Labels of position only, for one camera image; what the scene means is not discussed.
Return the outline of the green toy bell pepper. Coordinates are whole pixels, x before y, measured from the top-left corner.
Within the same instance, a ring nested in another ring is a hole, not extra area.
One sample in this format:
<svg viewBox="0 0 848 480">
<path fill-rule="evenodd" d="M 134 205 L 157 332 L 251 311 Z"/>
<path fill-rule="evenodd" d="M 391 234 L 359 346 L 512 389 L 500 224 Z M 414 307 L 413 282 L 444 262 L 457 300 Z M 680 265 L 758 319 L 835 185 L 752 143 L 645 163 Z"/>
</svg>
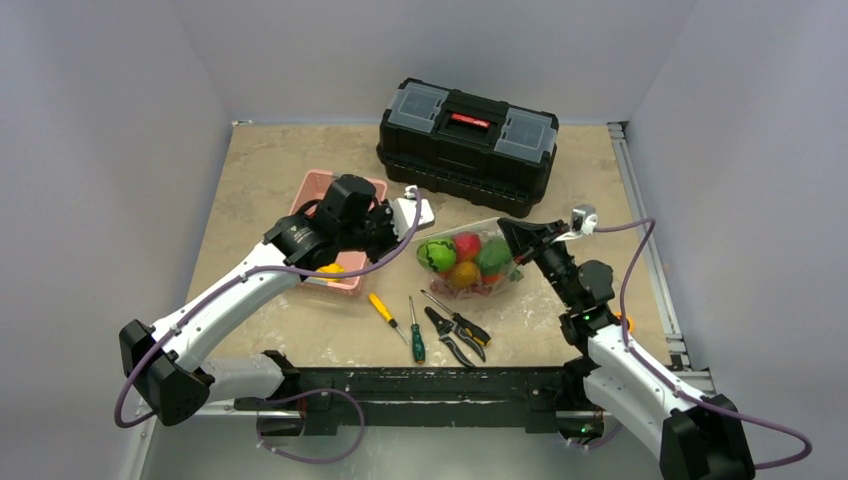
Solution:
<svg viewBox="0 0 848 480">
<path fill-rule="evenodd" d="M 481 276 L 488 277 L 499 274 L 503 268 L 508 267 L 513 262 L 513 256 L 506 240 L 493 237 L 483 244 L 475 262 Z"/>
</svg>

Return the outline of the clear zip top bag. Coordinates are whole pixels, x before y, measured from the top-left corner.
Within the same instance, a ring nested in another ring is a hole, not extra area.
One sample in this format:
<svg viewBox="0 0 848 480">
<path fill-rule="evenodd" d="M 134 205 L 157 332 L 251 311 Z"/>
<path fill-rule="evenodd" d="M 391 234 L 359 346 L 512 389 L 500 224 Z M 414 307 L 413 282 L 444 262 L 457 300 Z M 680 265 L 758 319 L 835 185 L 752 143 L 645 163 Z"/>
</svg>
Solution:
<svg viewBox="0 0 848 480">
<path fill-rule="evenodd" d="M 494 297 L 524 280 L 496 217 L 415 240 L 412 255 L 427 275 L 425 291 L 437 297 Z"/>
</svg>

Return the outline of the red toy bell pepper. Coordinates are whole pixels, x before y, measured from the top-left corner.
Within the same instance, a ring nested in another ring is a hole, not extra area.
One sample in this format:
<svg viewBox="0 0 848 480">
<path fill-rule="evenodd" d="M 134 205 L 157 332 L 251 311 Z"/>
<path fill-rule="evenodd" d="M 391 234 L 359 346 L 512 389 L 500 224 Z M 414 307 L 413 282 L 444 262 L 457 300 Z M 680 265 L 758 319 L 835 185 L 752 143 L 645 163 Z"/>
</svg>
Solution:
<svg viewBox="0 0 848 480">
<path fill-rule="evenodd" d="M 474 261 L 482 249 L 482 240 L 474 232 L 461 232 L 453 237 L 458 262 Z"/>
</svg>

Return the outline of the green toy melon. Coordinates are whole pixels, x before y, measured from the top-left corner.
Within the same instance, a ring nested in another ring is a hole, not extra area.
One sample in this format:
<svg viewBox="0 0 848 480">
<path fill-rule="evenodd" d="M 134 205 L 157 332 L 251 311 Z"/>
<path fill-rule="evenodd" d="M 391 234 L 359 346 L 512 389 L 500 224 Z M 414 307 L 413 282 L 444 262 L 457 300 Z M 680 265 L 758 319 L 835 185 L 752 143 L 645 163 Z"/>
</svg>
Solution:
<svg viewBox="0 0 848 480">
<path fill-rule="evenodd" d="M 424 269 L 442 274 L 457 263 L 457 249 L 449 238 L 436 238 L 421 243 L 416 249 L 416 259 Z"/>
</svg>

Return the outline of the orange toy fruit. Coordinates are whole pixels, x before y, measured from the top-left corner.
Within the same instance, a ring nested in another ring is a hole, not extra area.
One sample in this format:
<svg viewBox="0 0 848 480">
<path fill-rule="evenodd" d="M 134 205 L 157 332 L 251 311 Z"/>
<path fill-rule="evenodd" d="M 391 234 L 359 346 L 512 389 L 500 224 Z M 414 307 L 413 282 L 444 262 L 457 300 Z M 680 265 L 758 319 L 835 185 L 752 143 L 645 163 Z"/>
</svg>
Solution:
<svg viewBox="0 0 848 480">
<path fill-rule="evenodd" d="M 457 263 L 446 276 L 446 282 L 458 290 L 472 288 L 480 281 L 480 269 L 473 261 Z"/>
</svg>

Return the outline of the pink plastic basket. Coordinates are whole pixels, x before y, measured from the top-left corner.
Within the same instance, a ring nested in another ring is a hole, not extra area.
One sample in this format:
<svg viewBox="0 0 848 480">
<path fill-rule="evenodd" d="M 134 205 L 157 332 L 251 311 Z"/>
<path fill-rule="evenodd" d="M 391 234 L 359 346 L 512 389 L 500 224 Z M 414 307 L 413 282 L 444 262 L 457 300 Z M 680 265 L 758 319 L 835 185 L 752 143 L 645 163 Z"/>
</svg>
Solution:
<svg viewBox="0 0 848 480">
<path fill-rule="evenodd" d="M 326 170 L 309 170 L 300 186 L 300 189 L 292 203 L 291 213 L 295 213 L 302 205 L 311 200 L 320 200 L 329 189 L 330 184 L 341 176 L 341 173 Z M 375 187 L 376 198 L 380 201 L 386 198 L 388 185 L 385 181 L 376 178 L 368 178 Z M 358 271 L 368 265 L 368 260 L 363 252 L 342 252 L 334 263 L 340 264 L 345 273 Z M 301 289 L 312 289 L 327 294 L 336 294 L 349 297 L 359 296 L 364 283 L 363 277 L 344 278 L 339 282 L 331 283 L 310 277 L 300 286 Z"/>
</svg>

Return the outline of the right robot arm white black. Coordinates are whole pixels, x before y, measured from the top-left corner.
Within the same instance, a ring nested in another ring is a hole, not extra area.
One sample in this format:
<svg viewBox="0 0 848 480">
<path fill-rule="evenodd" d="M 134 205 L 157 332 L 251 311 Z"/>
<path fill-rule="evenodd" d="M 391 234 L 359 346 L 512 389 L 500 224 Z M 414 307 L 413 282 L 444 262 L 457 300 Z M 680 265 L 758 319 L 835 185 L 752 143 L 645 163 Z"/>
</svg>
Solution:
<svg viewBox="0 0 848 480">
<path fill-rule="evenodd" d="M 612 268 L 598 260 L 577 264 L 559 236 L 562 221 L 497 221 L 513 258 L 534 263 L 566 311 L 560 317 L 568 344 L 587 369 L 564 376 L 561 392 L 576 407 L 592 403 L 612 414 L 655 456 L 665 479 L 752 479 L 755 467 L 744 429 L 723 395 L 707 397 L 626 339 Z"/>
</svg>

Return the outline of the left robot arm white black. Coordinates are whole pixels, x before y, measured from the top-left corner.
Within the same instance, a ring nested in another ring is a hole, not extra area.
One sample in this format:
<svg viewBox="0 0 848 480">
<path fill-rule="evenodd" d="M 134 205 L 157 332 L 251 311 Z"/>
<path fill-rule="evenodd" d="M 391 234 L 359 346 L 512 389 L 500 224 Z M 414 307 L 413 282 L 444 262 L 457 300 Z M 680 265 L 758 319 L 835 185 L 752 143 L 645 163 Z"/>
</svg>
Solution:
<svg viewBox="0 0 848 480">
<path fill-rule="evenodd" d="M 345 174 L 319 199 L 283 216 L 228 274 L 173 313 L 145 325 L 133 320 L 119 333 L 125 383 L 113 420 L 120 428 L 152 417 L 179 424 L 208 403 L 263 399 L 284 409 L 298 382 L 279 353 L 209 360 L 210 353 L 268 302 L 312 277 L 343 252 L 363 252 L 369 264 L 341 273 L 356 278 L 391 262 L 411 242 L 427 205 L 415 186 L 380 200 L 368 180 Z"/>
</svg>

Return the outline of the yellow toy banana upper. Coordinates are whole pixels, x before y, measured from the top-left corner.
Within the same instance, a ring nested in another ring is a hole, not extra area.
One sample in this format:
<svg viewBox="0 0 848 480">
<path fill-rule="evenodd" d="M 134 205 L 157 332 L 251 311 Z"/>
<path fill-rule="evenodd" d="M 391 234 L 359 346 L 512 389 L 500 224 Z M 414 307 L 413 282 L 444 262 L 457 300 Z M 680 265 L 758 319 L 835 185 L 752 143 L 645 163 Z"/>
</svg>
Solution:
<svg viewBox="0 0 848 480">
<path fill-rule="evenodd" d="M 324 274 L 324 273 L 330 274 L 330 277 L 319 276 L 318 280 L 335 283 L 335 282 L 341 281 L 341 278 L 336 278 L 336 275 L 343 274 L 343 273 L 346 272 L 346 270 L 338 263 L 331 263 L 331 264 L 328 264 L 328 265 L 325 265 L 323 267 L 318 268 L 317 272 L 322 273 L 322 274 Z"/>
</svg>

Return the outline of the black orange screwdriver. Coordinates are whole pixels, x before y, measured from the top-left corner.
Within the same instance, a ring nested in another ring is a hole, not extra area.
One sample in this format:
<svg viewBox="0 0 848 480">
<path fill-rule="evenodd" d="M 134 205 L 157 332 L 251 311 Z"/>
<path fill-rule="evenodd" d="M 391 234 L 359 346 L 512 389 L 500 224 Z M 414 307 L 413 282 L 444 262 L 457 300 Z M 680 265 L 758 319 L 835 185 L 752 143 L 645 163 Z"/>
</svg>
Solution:
<svg viewBox="0 0 848 480">
<path fill-rule="evenodd" d="M 430 301 L 432 301 L 435 305 L 437 305 L 439 308 L 449 314 L 451 316 L 451 319 L 456 324 L 458 324 L 467 334 L 469 334 L 477 344 L 482 347 L 488 347 L 491 344 L 491 336 L 482 327 L 468 320 L 460 313 L 453 311 L 428 291 L 421 290 L 421 293 Z"/>
</svg>

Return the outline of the black plastic toolbox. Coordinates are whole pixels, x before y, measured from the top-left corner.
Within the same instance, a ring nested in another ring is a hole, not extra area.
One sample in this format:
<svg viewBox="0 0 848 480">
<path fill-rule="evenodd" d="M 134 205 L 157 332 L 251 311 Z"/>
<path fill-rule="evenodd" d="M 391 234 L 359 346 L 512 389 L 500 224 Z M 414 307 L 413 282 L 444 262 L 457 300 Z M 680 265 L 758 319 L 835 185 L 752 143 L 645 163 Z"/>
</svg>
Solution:
<svg viewBox="0 0 848 480">
<path fill-rule="evenodd" d="M 559 127 L 552 113 L 407 78 L 376 153 L 395 182 L 525 218 L 545 196 Z"/>
</svg>

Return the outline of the yellow tape measure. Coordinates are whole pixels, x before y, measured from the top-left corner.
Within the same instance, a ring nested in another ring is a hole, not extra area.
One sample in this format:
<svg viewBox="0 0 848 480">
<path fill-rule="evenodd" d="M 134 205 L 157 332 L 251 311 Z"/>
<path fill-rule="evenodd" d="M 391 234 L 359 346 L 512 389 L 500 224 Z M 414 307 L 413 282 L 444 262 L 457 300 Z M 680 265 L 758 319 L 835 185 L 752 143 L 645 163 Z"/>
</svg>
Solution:
<svg viewBox="0 0 848 480">
<path fill-rule="evenodd" d="M 616 316 L 616 318 L 619 320 L 619 323 L 620 323 L 622 326 L 626 326 L 626 327 L 627 327 L 627 332 L 628 332 L 629 334 L 632 334 L 632 333 L 634 332 L 634 330 L 635 330 L 635 324 L 634 324 L 634 321 L 631 319 L 631 317 L 630 317 L 630 316 L 624 315 L 624 314 L 622 314 L 621 312 L 617 312 L 617 313 L 615 314 L 615 316 Z"/>
</svg>

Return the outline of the yellow handled screwdriver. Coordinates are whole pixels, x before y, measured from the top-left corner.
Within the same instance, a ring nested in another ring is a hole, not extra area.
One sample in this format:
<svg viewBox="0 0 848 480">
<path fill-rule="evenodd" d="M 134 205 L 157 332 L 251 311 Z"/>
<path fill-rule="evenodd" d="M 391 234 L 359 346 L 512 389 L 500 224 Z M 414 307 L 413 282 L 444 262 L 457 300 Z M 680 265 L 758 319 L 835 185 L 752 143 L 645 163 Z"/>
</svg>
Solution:
<svg viewBox="0 0 848 480">
<path fill-rule="evenodd" d="M 383 320 L 403 339 L 407 345 L 409 345 L 410 342 L 408 338 L 400 329 L 395 317 L 391 314 L 381 299 L 375 293 L 370 293 L 368 295 L 368 300 Z"/>
</svg>

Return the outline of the green handled screwdriver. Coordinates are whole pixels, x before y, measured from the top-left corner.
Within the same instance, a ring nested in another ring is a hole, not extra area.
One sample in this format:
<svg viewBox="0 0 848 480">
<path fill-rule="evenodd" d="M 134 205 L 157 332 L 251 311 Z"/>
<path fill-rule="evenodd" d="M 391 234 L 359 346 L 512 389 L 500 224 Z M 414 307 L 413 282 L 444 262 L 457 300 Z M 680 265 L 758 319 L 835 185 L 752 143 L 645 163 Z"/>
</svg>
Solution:
<svg viewBox="0 0 848 480">
<path fill-rule="evenodd" d="M 421 365 L 426 361 L 426 348 L 420 332 L 420 326 L 416 319 L 414 302 L 411 296 L 408 297 L 408 306 L 411 320 L 412 355 L 415 363 Z"/>
</svg>

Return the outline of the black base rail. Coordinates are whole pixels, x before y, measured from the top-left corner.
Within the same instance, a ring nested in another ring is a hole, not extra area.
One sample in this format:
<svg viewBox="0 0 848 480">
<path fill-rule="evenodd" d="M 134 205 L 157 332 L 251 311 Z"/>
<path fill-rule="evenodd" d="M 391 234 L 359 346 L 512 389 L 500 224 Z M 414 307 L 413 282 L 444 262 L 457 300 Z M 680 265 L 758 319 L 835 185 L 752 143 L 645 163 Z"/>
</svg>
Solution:
<svg viewBox="0 0 848 480">
<path fill-rule="evenodd" d="M 294 372 L 268 399 L 241 397 L 238 411 L 292 413 L 271 436 L 333 435 L 340 426 L 520 428 L 587 443 L 611 422 L 591 404 L 577 373 L 561 367 L 330 368 Z"/>
</svg>

